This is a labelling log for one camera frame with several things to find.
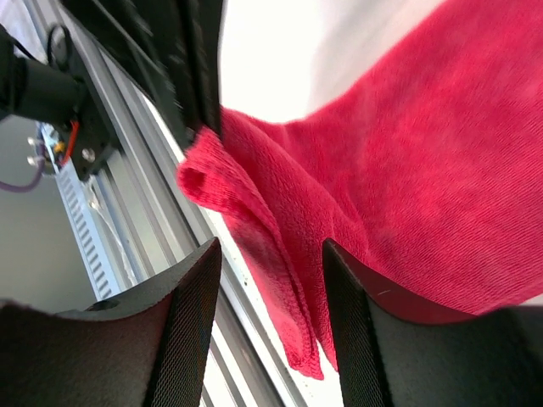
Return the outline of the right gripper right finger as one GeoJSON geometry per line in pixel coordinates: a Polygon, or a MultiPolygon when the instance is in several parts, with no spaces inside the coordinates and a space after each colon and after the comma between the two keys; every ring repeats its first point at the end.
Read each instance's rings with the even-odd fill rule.
{"type": "Polygon", "coordinates": [[[463,313],[401,287],[331,239],[322,265],[345,405],[541,405],[540,306],[463,313]]]}

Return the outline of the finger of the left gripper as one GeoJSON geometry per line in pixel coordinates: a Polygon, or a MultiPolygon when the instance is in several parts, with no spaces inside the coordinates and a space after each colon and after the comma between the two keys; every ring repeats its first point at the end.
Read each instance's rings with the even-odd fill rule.
{"type": "Polygon", "coordinates": [[[202,126],[221,130],[223,3],[65,1],[64,9],[153,102],[180,148],[202,126]]]}

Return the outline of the pink towel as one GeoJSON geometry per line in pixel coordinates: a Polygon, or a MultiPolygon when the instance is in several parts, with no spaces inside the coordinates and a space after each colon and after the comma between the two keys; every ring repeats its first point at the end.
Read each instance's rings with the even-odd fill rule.
{"type": "Polygon", "coordinates": [[[453,309],[529,300],[542,291],[542,4],[447,1],[305,119],[224,110],[177,180],[222,215],[305,376],[336,359],[328,238],[453,309]]]}

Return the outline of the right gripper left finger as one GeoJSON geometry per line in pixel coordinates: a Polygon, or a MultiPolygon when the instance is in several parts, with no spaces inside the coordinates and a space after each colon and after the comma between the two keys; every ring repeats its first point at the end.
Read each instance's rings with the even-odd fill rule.
{"type": "Polygon", "coordinates": [[[220,277],[211,239],[83,311],[2,301],[2,405],[198,405],[220,277]]]}

